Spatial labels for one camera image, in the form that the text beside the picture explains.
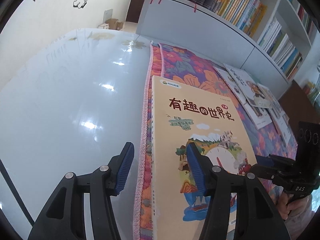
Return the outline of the person's pink sleeve forearm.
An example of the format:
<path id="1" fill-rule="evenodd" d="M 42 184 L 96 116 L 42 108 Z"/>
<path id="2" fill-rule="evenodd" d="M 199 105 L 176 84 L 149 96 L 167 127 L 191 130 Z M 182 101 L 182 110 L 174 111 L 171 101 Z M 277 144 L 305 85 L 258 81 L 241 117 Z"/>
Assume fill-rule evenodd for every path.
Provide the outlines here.
<path id="1" fill-rule="evenodd" d="M 275 186 L 269 192 L 275 205 L 277 204 L 282 192 L 283 188 L 281 186 Z M 308 195 L 308 197 L 309 201 L 303 212 L 298 215 L 290 213 L 288 219 L 284 220 L 291 239 L 297 239 L 302 234 L 315 214 L 315 212 L 312 210 L 312 195 Z"/>

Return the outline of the person's right hand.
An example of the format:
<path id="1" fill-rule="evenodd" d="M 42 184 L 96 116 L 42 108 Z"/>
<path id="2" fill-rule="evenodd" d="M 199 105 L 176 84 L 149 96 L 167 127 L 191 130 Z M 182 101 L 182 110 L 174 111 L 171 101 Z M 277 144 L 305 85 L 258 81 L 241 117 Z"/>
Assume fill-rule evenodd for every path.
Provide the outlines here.
<path id="1" fill-rule="evenodd" d="M 290 213 L 298 215 L 303 212 L 309 201 L 309 197 L 294 201 L 292 201 L 292 198 L 293 197 L 291 197 L 289 194 L 282 192 L 278 199 L 276 208 L 283 220 L 287 220 Z"/>

